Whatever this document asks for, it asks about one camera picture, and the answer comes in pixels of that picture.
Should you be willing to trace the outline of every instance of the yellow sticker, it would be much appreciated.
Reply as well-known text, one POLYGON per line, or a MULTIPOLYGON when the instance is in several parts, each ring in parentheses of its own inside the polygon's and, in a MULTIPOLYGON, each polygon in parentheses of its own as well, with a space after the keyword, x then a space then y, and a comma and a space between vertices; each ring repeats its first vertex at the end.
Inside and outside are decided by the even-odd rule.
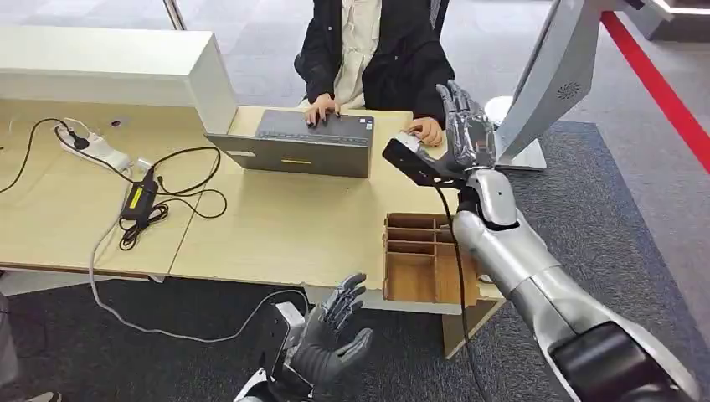
POLYGON ((136 204, 138 204, 138 199, 141 197, 142 192, 143 187, 139 187, 136 190, 136 193, 133 195, 133 200, 131 200, 131 205, 128 206, 129 209, 134 209, 136 207, 136 204))

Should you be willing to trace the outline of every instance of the gray floor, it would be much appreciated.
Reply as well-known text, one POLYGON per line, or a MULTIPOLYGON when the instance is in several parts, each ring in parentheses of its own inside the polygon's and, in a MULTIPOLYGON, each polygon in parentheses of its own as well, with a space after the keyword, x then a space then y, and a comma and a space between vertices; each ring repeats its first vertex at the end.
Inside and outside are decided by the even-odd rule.
MULTIPOLYGON (((241 103, 290 106, 301 98, 303 84, 291 62, 311 16, 310 0, 178 1, 190 28, 217 34, 241 103)), ((547 2, 451 0, 442 44, 458 81, 482 101, 510 93, 547 9, 547 2)), ((170 28, 159 0, 0 0, 0 23, 170 28)), ((710 44, 650 44, 630 28, 710 130, 710 44)), ((603 29, 592 93, 565 119, 598 125, 668 270, 710 342, 710 176, 603 29)))

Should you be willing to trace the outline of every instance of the desk leg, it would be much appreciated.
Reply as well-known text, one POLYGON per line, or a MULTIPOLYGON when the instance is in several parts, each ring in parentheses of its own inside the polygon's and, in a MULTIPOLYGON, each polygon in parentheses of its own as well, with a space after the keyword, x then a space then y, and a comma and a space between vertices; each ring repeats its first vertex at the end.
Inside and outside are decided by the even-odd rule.
MULTIPOLYGON (((469 338, 473 338, 473 335, 505 302, 505 300, 479 300, 475 306, 468 306, 466 320, 469 326, 469 338)), ((464 346, 461 316, 442 315, 441 327, 444 330, 444 353, 447 359, 452 358, 464 346)))

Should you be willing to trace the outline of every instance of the speaker grille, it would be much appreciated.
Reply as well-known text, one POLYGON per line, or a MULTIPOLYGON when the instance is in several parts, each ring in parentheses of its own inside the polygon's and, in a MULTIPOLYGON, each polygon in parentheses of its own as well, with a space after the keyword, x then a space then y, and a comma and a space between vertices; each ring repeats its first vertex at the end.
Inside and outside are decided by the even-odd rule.
POLYGON ((557 97, 558 99, 564 100, 572 99, 577 96, 580 90, 582 90, 582 85, 576 82, 570 82, 559 87, 557 90, 557 97))

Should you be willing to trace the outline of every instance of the wooden desk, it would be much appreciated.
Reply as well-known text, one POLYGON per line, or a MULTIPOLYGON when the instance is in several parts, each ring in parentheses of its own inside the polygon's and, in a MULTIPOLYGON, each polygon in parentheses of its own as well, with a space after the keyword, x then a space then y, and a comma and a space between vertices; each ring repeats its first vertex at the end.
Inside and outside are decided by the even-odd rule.
MULTIPOLYGON (((27 146, 31 121, 73 117, 100 130, 116 149, 133 160, 157 160, 185 147, 205 145, 192 108, 63 104, 41 101, 0 101, 0 188, 17 174, 27 146), (118 116, 126 126, 108 128, 118 116), (12 135, 7 134, 11 118, 12 135)), ((0 266, 42 271, 86 271, 98 237, 118 215, 126 182, 108 169, 78 158, 59 147, 53 123, 35 134, 27 167, 18 183, 0 194, 0 266)), ((160 168, 169 188, 181 188, 204 178, 214 153, 193 154, 160 168)), ((118 248, 115 229, 96 263, 97 272, 118 276, 165 276, 193 212, 171 204, 170 216, 141 234, 136 248, 118 248)))
MULTIPOLYGON (((264 108, 243 106, 231 133, 254 134, 264 108)), ((383 299, 383 222, 387 213, 441 214, 435 191, 411 183, 381 158, 389 138, 410 113, 359 111, 374 116, 369 179, 245 171, 228 156, 208 188, 229 201, 219 219, 201 219, 187 207, 171 206, 170 218, 141 235, 130 252, 118 249, 115 231, 96 265, 109 275, 181 276, 304 286, 313 301, 324 299, 346 276, 368 274, 366 307, 432 312, 442 317, 445 354, 462 346, 456 304, 383 299)), ((9 183, 24 156, 31 123, 46 116, 80 119, 100 128, 109 143, 131 155, 157 160, 185 147, 207 145, 196 113, 188 108, 0 101, 0 123, 19 116, 11 136, 0 136, 0 183, 9 183), (108 129, 117 116, 126 126, 108 129)), ((59 148, 49 123, 38 130, 25 173, 0 194, 0 266, 44 271, 85 271, 93 244, 118 213, 126 184, 114 173, 59 148)), ((431 150, 438 157, 444 148, 431 150)), ((170 188, 204 178, 214 156, 205 152, 161 166, 170 188)), ((446 191, 450 205, 455 192, 446 191)), ((221 208, 205 196, 193 205, 221 208)), ((479 300, 467 307, 473 334, 504 302, 492 285, 476 283, 479 300)))
MULTIPOLYGON (((254 135, 264 109, 241 107, 230 134, 254 135)), ((442 214, 443 206, 436 191, 418 187, 381 157, 411 113, 348 114, 375 118, 369 179, 245 171, 226 157, 209 187, 225 194, 229 209, 220 219, 191 221, 169 275, 304 286, 309 298, 321 300, 345 277, 361 271, 368 275, 366 307, 460 314, 457 304, 383 299, 386 215, 442 214)), ((431 154, 438 157, 444 150, 431 154)), ((455 191, 444 191, 450 205, 457 205, 455 191)), ((214 202, 203 199, 199 206, 217 208, 214 202)), ((487 303, 470 307, 475 310, 472 326, 483 323, 502 304, 494 286, 478 285, 480 298, 487 303)), ((444 324, 453 331, 454 324, 446 319, 444 324)), ((459 346, 447 348, 447 355, 459 346)))

